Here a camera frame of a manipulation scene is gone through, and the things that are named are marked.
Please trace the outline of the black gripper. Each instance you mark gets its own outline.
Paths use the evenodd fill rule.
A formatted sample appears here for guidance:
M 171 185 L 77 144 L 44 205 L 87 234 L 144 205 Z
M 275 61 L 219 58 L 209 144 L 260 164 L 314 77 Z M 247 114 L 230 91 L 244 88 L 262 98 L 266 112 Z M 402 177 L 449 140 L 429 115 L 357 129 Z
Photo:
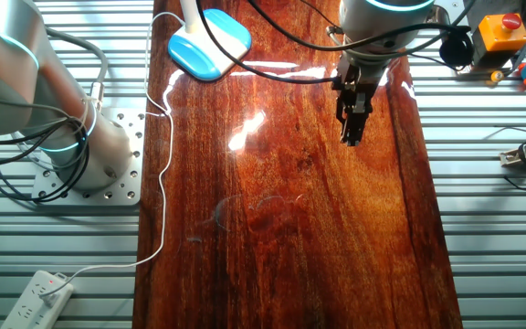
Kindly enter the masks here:
M 342 124 L 341 143 L 358 146 L 369 115 L 373 112 L 372 98 L 378 79 L 371 76 L 373 67 L 356 66 L 347 58 L 340 58 L 332 89 L 337 92 L 336 118 Z M 351 115 L 356 115 L 355 141 Z

